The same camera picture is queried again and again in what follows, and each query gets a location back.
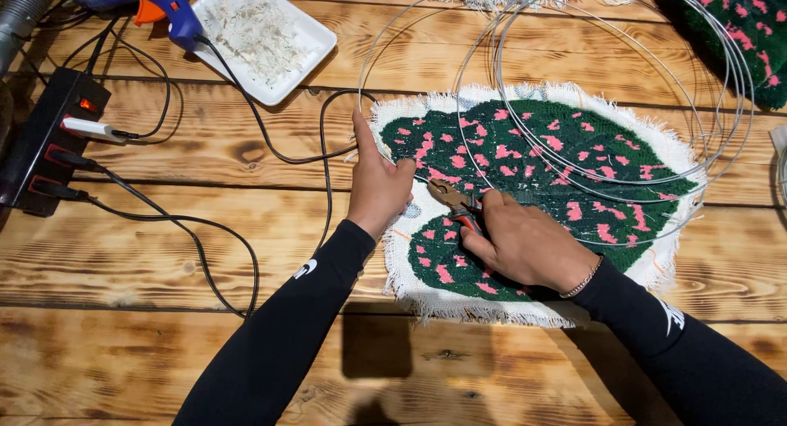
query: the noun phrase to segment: leaf-shaped rug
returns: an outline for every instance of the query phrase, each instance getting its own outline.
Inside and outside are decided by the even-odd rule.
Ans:
[[[512,109],[543,145],[598,175],[655,180],[696,166],[693,149],[663,124],[590,97],[573,83],[520,85],[508,87],[506,93]],[[472,163],[473,157],[489,183],[523,205],[548,212],[576,238],[621,243],[587,246],[603,252],[636,282],[659,290],[673,280],[675,229],[698,206],[694,191],[705,182],[702,172],[649,187],[593,180],[570,169],[556,172],[538,157],[541,148],[527,144],[497,90],[465,87],[459,105],[461,120],[453,94],[380,102],[372,108],[371,129],[380,148],[394,160],[415,158],[418,175],[483,194],[489,184]],[[626,200],[675,200],[652,204],[607,200],[570,184],[566,175]],[[571,327],[587,320],[583,310],[552,290],[523,287],[485,270],[462,248],[459,224],[447,218],[448,207],[429,195],[424,182],[416,180],[412,193],[412,205],[383,237],[389,273],[386,292],[392,290],[405,308],[422,317],[545,327]],[[635,244],[658,236],[663,237]]]

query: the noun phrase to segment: black arm sleeve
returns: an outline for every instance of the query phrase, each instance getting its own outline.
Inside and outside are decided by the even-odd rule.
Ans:
[[[343,220],[315,257],[235,331],[173,424],[274,424],[374,249],[369,234]]]
[[[572,299],[606,324],[684,424],[787,424],[787,382],[606,258]]]

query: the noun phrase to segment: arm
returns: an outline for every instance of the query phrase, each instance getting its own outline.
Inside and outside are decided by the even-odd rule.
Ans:
[[[273,424],[312,365],[375,240],[343,220],[213,358],[173,424]]]
[[[787,424],[787,381],[611,261],[572,300],[612,330],[685,424]]]
[[[312,366],[382,231],[412,200],[415,161],[380,156],[360,111],[347,220],[255,311],[202,372],[177,425],[274,424]]]
[[[496,190],[484,196],[483,215],[491,240],[462,228],[462,244],[509,279],[565,294],[593,275],[572,300],[612,330],[683,422],[787,424],[779,374],[609,260],[598,264],[552,217]]]

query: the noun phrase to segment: logo on sleeve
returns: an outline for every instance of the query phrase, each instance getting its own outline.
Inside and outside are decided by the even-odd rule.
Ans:
[[[666,337],[670,336],[670,328],[672,328],[673,321],[677,324],[678,328],[683,330],[683,325],[685,324],[683,312],[674,309],[662,300],[659,300],[659,303],[661,303],[661,307],[664,308],[664,312],[666,312]]]
[[[295,280],[298,280],[302,276],[305,276],[305,275],[309,274],[311,271],[314,271],[315,269],[317,269],[317,260],[315,260],[315,259],[309,260],[309,261],[306,262],[306,264],[301,266],[300,269],[297,272],[295,272],[295,274],[293,275],[293,278]]]

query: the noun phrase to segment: bracelet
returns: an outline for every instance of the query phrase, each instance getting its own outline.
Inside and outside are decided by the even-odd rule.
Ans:
[[[581,283],[579,283],[579,284],[578,284],[578,285],[577,285],[577,286],[576,286],[574,289],[572,289],[572,290],[569,290],[569,291],[568,291],[568,292],[566,292],[565,294],[561,294],[561,295],[560,295],[560,298],[571,298],[571,297],[574,297],[576,294],[579,294],[579,291],[581,291],[581,290],[585,289],[585,287],[586,287],[586,286],[588,285],[588,283],[590,282],[590,279],[592,279],[592,278],[593,278],[593,276],[595,276],[595,274],[596,274],[596,271],[598,270],[598,267],[599,267],[599,266],[601,266],[601,261],[603,261],[603,260],[604,260],[604,254],[596,254],[596,255],[598,256],[598,263],[596,263],[596,267],[595,267],[595,268],[593,268],[593,269],[590,271],[590,273],[588,274],[588,276],[587,276],[587,277],[585,277],[585,280],[582,280],[582,282],[581,282]]]

